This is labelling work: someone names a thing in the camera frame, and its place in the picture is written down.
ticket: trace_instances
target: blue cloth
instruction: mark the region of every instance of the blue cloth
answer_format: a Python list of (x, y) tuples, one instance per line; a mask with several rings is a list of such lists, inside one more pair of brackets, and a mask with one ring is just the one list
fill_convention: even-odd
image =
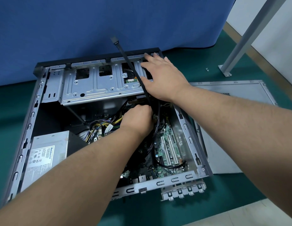
[(37, 62), (215, 44), (234, 0), (0, 0), (0, 85), (35, 79)]

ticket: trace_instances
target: person's left hand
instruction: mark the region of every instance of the person's left hand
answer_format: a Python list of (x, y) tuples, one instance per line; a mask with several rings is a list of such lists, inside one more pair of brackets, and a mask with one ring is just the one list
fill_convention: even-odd
[(120, 129), (132, 131), (144, 139), (153, 129), (152, 114), (149, 105), (137, 105), (124, 114)]

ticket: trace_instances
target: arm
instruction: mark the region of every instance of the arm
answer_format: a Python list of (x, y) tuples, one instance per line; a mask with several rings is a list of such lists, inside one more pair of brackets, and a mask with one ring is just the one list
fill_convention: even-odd
[(150, 106), (130, 109), (118, 130), (66, 158), (2, 208), (0, 225), (96, 225), (152, 130), (151, 116)]
[(167, 58), (145, 58), (147, 91), (185, 110), (292, 217), (292, 111), (192, 87)]

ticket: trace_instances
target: forearm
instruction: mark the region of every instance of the forearm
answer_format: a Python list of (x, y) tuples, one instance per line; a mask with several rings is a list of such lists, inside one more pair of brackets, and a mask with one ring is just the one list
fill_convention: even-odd
[(182, 90), (174, 103), (292, 217), (292, 111), (197, 87)]
[(1, 209), (0, 224), (96, 225), (142, 139), (118, 129), (74, 153)]

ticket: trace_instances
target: metal pole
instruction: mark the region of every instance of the metal pole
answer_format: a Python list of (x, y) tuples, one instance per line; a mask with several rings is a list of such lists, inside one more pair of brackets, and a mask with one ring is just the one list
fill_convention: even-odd
[(254, 40), (259, 36), (265, 26), (273, 18), (286, 0), (267, 0), (257, 16), (250, 24), (241, 40), (236, 45), (232, 53), (229, 55), (223, 65), (219, 65), (219, 69), (224, 76), (232, 76), (230, 71), (242, 57), (242, 55), (250, 48)]
[(76, 118), (78, 118), (81, 122), (82, 122), (82, 124), (85, 124), (85, 121), (81, 118), (81, 117), (79, 117), (69, 106), (66, 106), (66, 108), (72, 113), (72, 114), (74, 114), (75, 115), (75, 117)]

